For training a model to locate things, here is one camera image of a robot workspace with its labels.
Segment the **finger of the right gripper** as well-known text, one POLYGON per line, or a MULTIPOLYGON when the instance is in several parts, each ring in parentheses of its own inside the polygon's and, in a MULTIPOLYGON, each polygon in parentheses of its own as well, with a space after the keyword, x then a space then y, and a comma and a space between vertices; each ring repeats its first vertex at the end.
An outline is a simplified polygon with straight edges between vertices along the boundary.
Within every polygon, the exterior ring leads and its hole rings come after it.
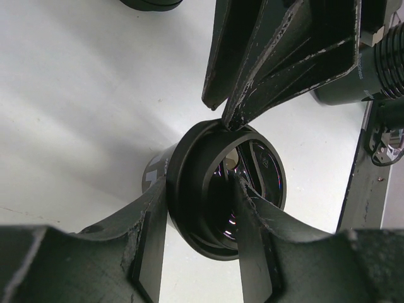
POLYGON ((222 115, 235 131, 357 65, 361 1, 263 1, 222 115))
POLYGON ((230 97, 249 44, 269 42, 294 1, 217 1, 202 101, 215 110, 230 97))

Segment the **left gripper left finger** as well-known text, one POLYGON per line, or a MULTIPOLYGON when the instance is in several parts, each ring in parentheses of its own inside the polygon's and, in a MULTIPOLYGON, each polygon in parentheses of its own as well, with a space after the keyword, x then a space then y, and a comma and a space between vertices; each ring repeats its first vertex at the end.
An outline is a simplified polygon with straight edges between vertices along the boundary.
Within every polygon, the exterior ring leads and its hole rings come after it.
POLYGON ((2 302, 158 302, 167 222, 166 180, 113 215, 65 233, 1 227, 2 302))

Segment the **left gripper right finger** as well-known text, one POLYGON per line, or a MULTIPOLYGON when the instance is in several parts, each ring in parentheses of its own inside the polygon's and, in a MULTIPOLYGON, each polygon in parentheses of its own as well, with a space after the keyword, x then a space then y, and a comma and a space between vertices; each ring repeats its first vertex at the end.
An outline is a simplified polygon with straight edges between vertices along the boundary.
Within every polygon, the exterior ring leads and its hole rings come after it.
POLYGON ((403 231, 329 234, 235 178, 237 246, 245 302, 402 302, 403 231))

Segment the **dark coffee cup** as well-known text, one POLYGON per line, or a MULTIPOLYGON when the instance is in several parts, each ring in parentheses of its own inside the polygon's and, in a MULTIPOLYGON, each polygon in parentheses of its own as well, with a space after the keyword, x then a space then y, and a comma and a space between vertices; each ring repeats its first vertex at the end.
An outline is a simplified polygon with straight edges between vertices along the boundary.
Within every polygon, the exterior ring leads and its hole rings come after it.
POLYGON ((155 155, 143 171, 141 190, 144 194, 159 178, 167 174, 177 143, 155 155))

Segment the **black cup lid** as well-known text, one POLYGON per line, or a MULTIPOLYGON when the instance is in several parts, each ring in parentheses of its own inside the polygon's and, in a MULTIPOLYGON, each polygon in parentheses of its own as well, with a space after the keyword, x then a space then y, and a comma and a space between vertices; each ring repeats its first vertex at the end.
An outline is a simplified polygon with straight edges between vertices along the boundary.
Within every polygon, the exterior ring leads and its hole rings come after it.
POLYGON ((251 126, 231 132, 219 119, 197 123, 178 142, 167 171, 174 226, 196 252, 217 261, 238 258, 235 175, 284 209, 287 178, 281 158, 251 126))

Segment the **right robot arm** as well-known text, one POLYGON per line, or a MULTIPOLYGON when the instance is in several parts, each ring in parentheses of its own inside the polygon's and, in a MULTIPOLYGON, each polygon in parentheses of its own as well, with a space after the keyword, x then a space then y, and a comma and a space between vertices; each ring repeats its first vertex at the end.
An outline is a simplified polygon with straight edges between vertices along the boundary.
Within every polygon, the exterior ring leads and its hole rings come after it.
POLYGON ((403 96, 399 1, 217 1, 202 100, 235 131, 316 90, 403 96))

